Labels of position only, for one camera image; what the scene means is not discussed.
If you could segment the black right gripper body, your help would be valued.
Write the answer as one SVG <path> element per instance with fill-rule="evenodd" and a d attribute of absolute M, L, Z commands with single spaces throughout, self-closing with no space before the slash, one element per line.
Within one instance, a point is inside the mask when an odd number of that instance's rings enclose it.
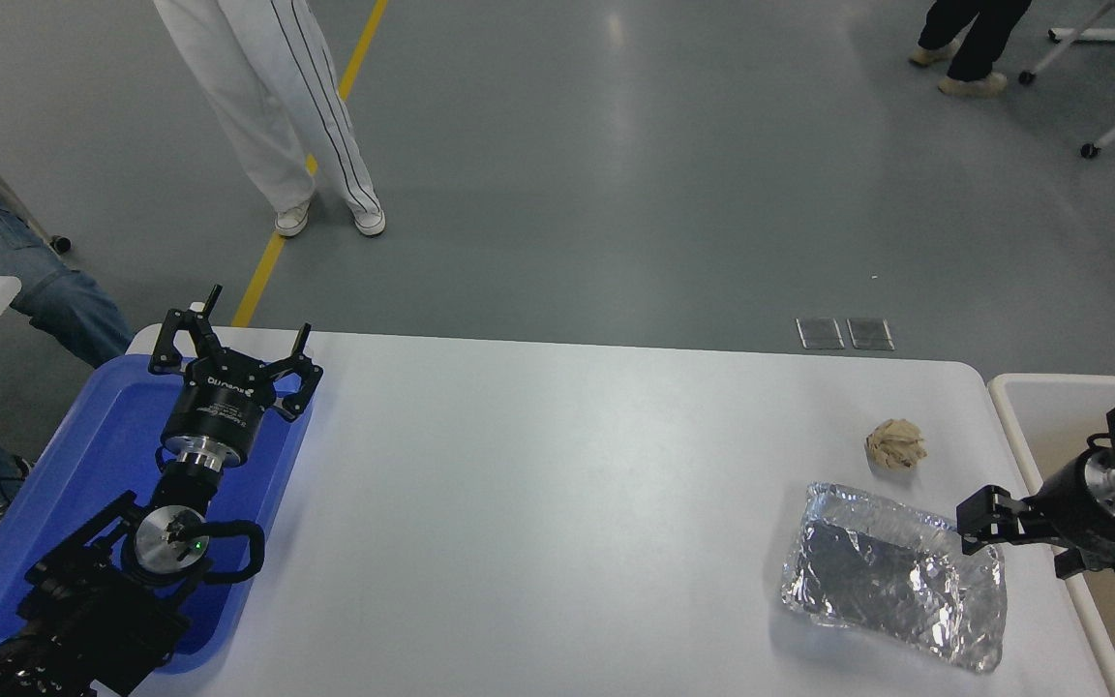
<path fill-rule="evenodd" d="M 1087 482 L 1089 465 L 1106 458 L 1105 454 L 1082 454 L 1045 480 L 1032 497 L 1032 507 L 1058 538 L 1093 556 L 1115 556 L 1115 517 L 1101 506 Z"/>

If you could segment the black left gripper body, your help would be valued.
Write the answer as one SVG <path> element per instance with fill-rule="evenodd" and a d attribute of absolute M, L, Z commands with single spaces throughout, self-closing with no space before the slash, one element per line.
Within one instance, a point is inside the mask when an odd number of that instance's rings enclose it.
<path fill-rule="evenodd" d="M 248 456 L 277 387 L 255 360 L 233 361 L 223 369 L 209 358 L 183 366 L 177 401 L 161 432 L 161 444 L 178 453 L 181 442 L 215 441 L 236 456 Z"/>

